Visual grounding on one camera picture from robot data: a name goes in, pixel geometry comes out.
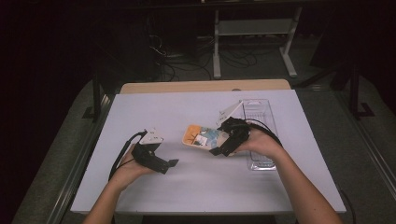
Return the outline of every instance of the person's right hand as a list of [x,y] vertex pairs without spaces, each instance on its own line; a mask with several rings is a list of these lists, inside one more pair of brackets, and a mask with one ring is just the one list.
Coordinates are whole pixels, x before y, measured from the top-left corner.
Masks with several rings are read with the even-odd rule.
[[272,159],[276,153],[281,152],[284,149],[268,134],[263,133],[258,129],[252,128],[250,130],[250,136],[248,140],[241,144],[241,146],[239,146],[235,152],[244,150],[254,151],[268,157],[269,159]]

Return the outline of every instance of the gray floor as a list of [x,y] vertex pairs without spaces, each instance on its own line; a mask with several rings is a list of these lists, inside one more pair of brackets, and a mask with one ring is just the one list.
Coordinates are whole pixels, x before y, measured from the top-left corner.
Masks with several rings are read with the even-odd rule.
[[[272,37],[273,44],[260,45],[254,51],[257,62],[243,67],[246,61],[233,58],[228,63],[221,60],[222,79],[285,78],[290,84],[296,84],[312,77],[320,69],[309,66],[310,58],[318,40],[315,37],[297,37],[290,50],[290,57],[298,73],[297,78],[289,78],[277,51],[281,39]],[[242,55],[245,50],[222,50],[224,57],[232,58],[232,53]],[[205,63],[210,57],[206,54],[200,62]],[[254,63],[253,57],[246,57]],[[184,70],[176,69],[180,81],[208,80],[212,73],[212,62],[205,69],[194,65],[178,65]],[[332,76],[325,77],[308,88],[297,90],[304,112],[332,174],[334,182],[342,189],[356,212],[357,223],[396,223],[396,202],[389,190],[388,182],[379,172],[379,166],[372,159],[371,148],[361,137],[361,128],[372,138],[375,149],[383,155],[389,169],[396,172],[396,118],[383,104],[375,87],[361,79],[360,99],[374,110],[375,117],[363,118],[357,122],[347,111],[347,90],[332,91],[329,83]],[[93,129],[91,119],[83,119],[85,109],[92,106],[92,84],[81,90],[76,98],[64,124],[49,149],[49,153],[30,187],[13,223],[79,223],[84,216],[65,211],[61,221],[49,219],[57,199],[63,193],[64,183],[70,176],[78,153],[87,142]],[[347,212],[340,216],[345,223],[352,223],[351,208],[344,198]],[[141,217],[116,216],[117,223],[140,223]],[[294,223],[293,215],[276,216],[277,223]]]

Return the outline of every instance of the dark background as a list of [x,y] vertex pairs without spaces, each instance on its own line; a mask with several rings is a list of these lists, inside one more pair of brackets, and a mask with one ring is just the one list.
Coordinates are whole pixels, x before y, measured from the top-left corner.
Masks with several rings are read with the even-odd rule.
[[[107,93],[114,93],[124,82],[151,81],[158,76],[158,71],[153,64],[155,57],[144,48],[149,44],[146,20],[141,19],[145,14],[115,17],[79,10],[75,2],[49,0],[8,0],[0,4],[3,93],[0,209],[7,214],[2,221],[8,223],[70,105],[93,75],[99,75]],[[323,68],[342,60],[357,64],[393,112],[396,111],[394,9],[388,1],[308,7],[298,27],[298,33],[303,35],[320,35],[323,27],[327,27],[312,64]],[[181,42],[181,47],[184,45],[184,50],[193,54],[193,48],[188,48],[193,42],[188,41],[205,32],[207,27],[212,30],[211,20],[200,17],[200,13],[186,13],[183,21],[169,15],[172,14],[157,15],[161,18],[158,22],[163,23],[157,23],[162,29],[156,32],[166,36],[169,43],[180,43],[178,40],[184,39],[187,42]],[[111,20],[100,20],[103,17]],[[176,36],[166,32],[172,26],[179,28]],[[130,30],[134,44],[123,43],[128,42],[127,36],[106,36],[107,29],[111,29],[112,34]],[[134,63],[130,67],[120,66],[96,43],[109,52],[123,55],[121,60]],[[145,56],[138,59],[128,48],[138,49],[140,55]]]

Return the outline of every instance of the white table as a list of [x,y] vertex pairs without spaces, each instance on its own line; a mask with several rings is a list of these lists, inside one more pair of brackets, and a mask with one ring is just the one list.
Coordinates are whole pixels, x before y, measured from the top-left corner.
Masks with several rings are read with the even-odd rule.
[[156,155],[179,159],[166,175],[145,175],[125,190],[116,212],[159,215],[236,215],[292,212],[277,171],[249,171],[245,153],[214,157],[186,147],[189,124],[216,127],[219,111],[240,99],[268,99],[279,138],[336,212],[346,208],[332,181],[295,91],[211,91],[117,95],[71,211],[88,213],[126,140],[156,128],[164,138]]

